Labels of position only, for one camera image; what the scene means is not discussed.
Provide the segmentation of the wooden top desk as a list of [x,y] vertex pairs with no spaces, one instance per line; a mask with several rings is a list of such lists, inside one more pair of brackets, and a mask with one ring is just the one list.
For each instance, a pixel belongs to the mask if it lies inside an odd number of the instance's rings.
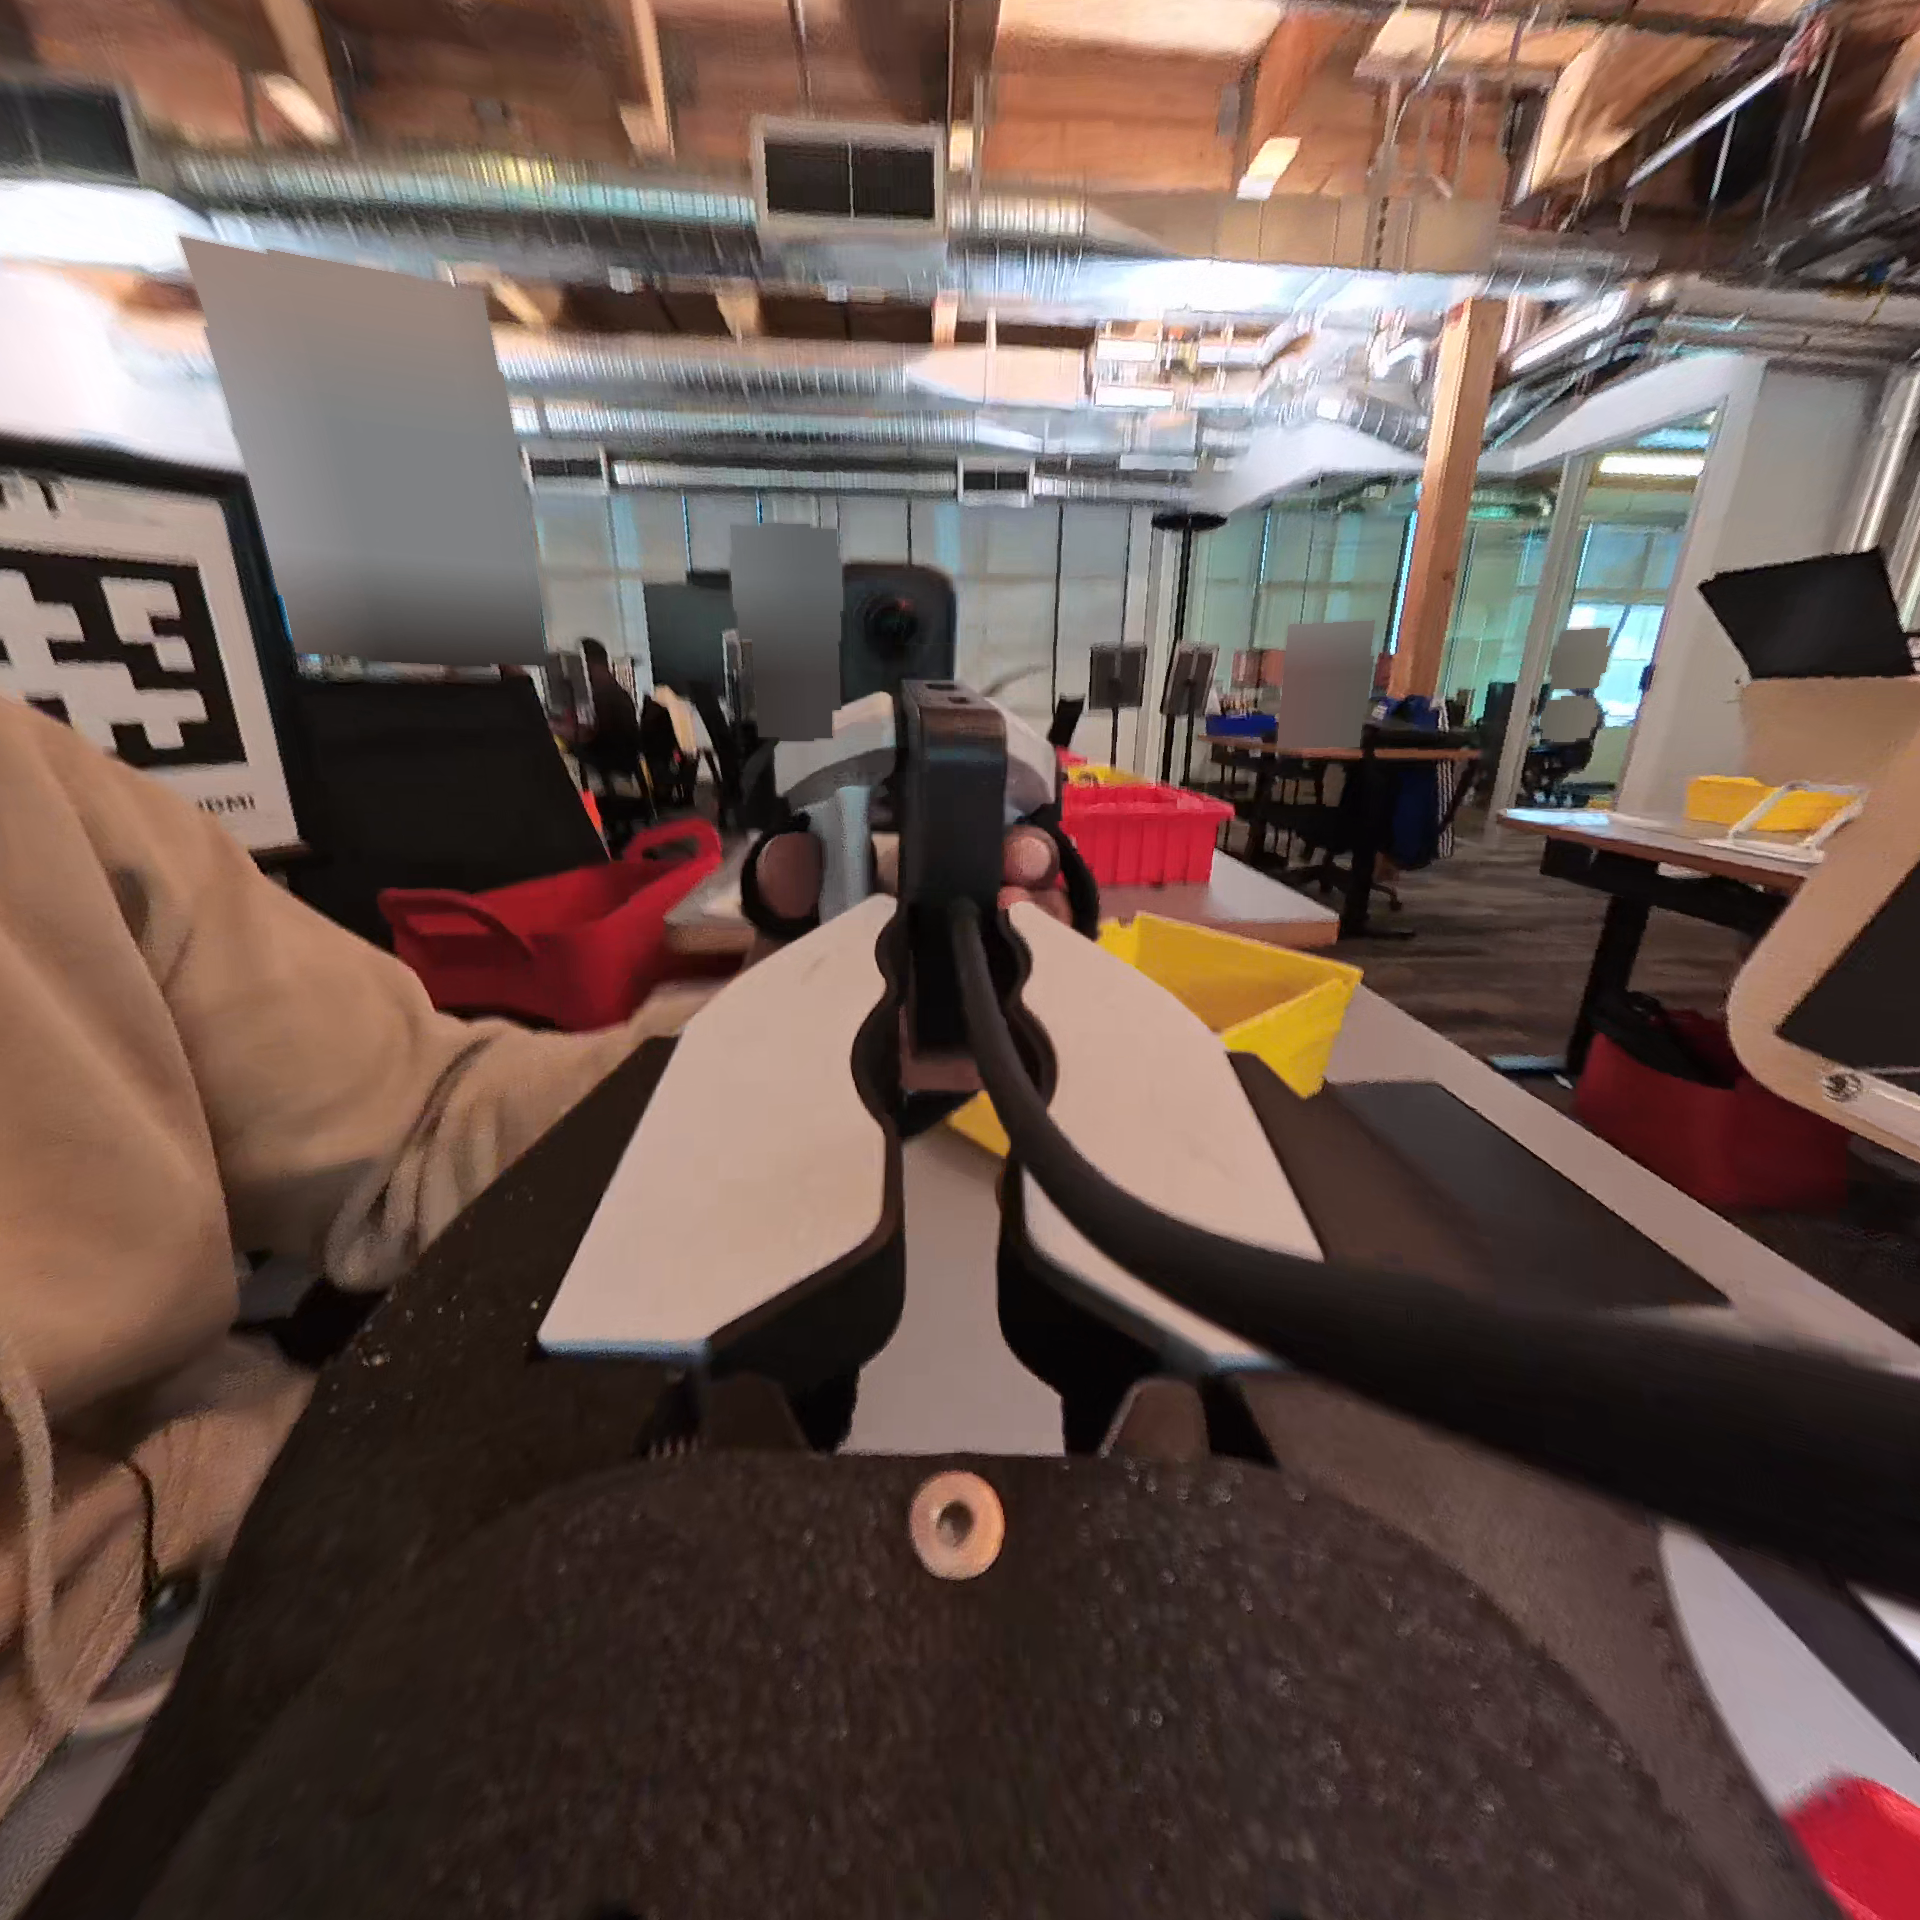
[[1480,772],[1466,733],[1364,726],[1348,752],[1283,752],[1275,735],[1211,735],[1212,793],[1230,804],[1221,848],[1246,870],[1322,890],[1343,941],[1400,930],[1400,874],[1451,848]]
[[1562,1051],[1485,1062],[1509,1082],[1580,1082],[1597,1008],[1634,984],[1653,918],[1718,923],[1759,941],[1811,878],[1785,848],[1724,848],[1687,818],[1625,818],[1575,804],[1506,804],[1501,830],[1540,843],[1540,878],[1606,897],[1597,946]]

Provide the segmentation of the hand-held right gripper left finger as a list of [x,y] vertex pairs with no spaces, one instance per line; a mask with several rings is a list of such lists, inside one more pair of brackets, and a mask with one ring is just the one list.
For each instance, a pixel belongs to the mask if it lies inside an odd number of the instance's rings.
[[893,1036],[893,918],[893,897],[859,897],[675,1036],[537,1317],[544,1356],[718,1362],[886,1251],[896,1134],[854,1076],[854,1039],[870,1024]]

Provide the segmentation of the red box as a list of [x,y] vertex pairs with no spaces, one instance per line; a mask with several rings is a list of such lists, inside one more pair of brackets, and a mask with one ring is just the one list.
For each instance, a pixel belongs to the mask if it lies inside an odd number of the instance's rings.
[[1839,1213],[1848,1130],[1748,1076],[1731,1024],[1625,994],[1591,1013],[1575,1120],[1718,1213]]

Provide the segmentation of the large red storage bin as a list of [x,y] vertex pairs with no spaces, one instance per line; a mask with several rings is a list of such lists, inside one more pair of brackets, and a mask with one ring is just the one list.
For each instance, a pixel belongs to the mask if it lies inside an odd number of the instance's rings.
[[1062,826],[1102,890],[1199,888],[1230,804],[1165,778],[1065,778]]

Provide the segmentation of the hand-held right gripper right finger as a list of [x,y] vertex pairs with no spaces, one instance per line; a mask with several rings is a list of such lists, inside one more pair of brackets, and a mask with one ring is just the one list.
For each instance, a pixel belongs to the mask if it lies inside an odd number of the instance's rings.
[[[1015,1008],[1053,1062],[1053,1130],[1150,1213],[1322,1261],[1327,1245],[1221,1036],[1043,902],[1015,902],[1008,935],[1027,954]],[[1275,1372],[1098,1251],[1027,1169],[1015,1200],[1015,1261],[1062,1309],[1150,1348],[1157,1372]]]

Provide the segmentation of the black floor lamp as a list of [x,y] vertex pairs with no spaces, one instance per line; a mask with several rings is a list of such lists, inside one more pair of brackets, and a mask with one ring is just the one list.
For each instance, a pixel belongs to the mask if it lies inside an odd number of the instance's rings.
[[[1211,536],[1221,536],[1225,513],[1194,513],[1194,508],[1165,508],[1150,513],[1150,536],[1171,536],[1179,537],[1179,572],[1171,572],[1171,642],[1165,642],[1165,671],[1171,671],[1171,653],[1188,642],[1188,572],[1194,572],[1194,548]],[[1185,786],[1179,772],[1179,753],[1157,752],[1157,778],[1165,786]]]

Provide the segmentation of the grey side table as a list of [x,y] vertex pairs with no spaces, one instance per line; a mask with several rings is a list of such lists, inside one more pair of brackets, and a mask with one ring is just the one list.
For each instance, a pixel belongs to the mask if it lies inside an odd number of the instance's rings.
[[[745,959],[758,946],[758,923],[745,918],[735,874],[745,874],[750,843],[725,843],[725,861],[714,878],[702,878],[669,918],[663,935],[675,954],[718,954]],[[1308,890],[1212,852],[1211,878],[1194,888],[1102,888],[1102,918],[1132,923],[1132,918],[1165,918],[1165,923],[1194,923],[1221,930],[1239,941],[1261,946],[1335,946],[1339,941],[1339,908],[1315,902]]]

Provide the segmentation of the red bag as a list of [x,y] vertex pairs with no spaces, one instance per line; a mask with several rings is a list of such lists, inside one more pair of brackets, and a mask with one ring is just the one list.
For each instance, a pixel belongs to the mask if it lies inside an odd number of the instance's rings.
[[380,890],[399,959],[449,1013],[598,1036],[663,984],[733,980],[735,954],[669,946],[669,908],[725,870],[704,818],[660,826],[620,861],[500,890]]

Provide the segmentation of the wooden post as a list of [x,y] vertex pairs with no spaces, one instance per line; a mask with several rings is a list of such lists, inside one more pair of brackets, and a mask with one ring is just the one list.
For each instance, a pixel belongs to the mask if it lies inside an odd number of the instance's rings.
[[1429,441],[1413,508],[1407,597],[1396,624],[1385,693],[1439,702],[1441,642],[1460,581],[1460,548],[1472,513],[1472,469],[1485,448],[1485,404],[1506,346],[1506,299],[1466,299],[1441,320],[1439,393],[1429,393]]

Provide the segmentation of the person's left forearm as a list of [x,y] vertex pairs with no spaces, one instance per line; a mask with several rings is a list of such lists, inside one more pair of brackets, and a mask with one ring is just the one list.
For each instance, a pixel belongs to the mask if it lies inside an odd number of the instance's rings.
[[78,1277],[183,1245],[168,1269],[212,1282],[234,1245],[392,1290],[640,1039],[718,996],[669,984],[598,1036],[460,1024],[212,812],[22,702],[0,772],[14,1245],[101,1229]]

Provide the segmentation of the framed black white marker sign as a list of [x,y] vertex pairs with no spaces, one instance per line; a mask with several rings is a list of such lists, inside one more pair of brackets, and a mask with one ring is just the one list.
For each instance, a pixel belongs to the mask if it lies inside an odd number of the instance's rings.
[[212,812],[309,848],[295,653],[241,469],[0,441],[0,693]]

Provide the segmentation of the black hub adapter with cable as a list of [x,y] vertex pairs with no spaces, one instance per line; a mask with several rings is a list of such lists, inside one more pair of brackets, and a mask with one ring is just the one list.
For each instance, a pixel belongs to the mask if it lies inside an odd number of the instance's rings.
[[1015,1166],[1132,1282],[1375,1404],[1646,1504],[1703,1536],[1912,1600],[1912,1384],[1653,1316],[1480,1298],[1157,1213],[1098,1169],[1004,1013],[1004,715],[954,682],[896,702],[908,1036],[961,1039]]

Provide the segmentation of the ceiling air vent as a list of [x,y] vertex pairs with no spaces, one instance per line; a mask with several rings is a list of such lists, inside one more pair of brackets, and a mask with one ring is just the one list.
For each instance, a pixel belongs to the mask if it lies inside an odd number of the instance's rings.
[[750,125],[758,238],[947,244],[947,125]]
[[0,77],[0,177],[141,184],[139,113],[118,85]]

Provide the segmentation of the silver ventilation duct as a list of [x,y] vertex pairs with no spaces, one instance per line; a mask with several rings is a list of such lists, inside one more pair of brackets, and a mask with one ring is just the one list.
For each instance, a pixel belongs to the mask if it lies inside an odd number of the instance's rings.
[[537,158],[315,158],[315,148],[196,148],[164,140],[141,177],[190,211],[328,227],[500,227],[528,248],[586,248],[704,275],[718,261],[778,261],[785,282],[859,282],[854,261],[907,269],[966,254],[1089,254],[1089,261],[1230,261],[1230,269],[1343,269],[1441,275],[1501,269],[1501,203],[1439,192],[1043,192],[1020,177],[954,184],[941,225],[907,216],[785,216],[750,184],[624,175]]
[[497,326],[497,363],[528,404],[908,404],[961,417],[1185,417],[1199,425],[1339,420],[1384,448],[1424,448],[1429,417],[1357,377],[1302,363],[1275,342],[1020,346],[1008,326],[947,346],[859,342],[694,342],[694,336],[531,336]]

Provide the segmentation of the black office chair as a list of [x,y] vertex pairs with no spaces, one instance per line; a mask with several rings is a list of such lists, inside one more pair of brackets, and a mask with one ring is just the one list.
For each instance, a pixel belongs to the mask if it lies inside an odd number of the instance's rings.
[[609,843],[528,675],[291,689],[304,861],[291,897],[392,946],[384,890],[500,890]]

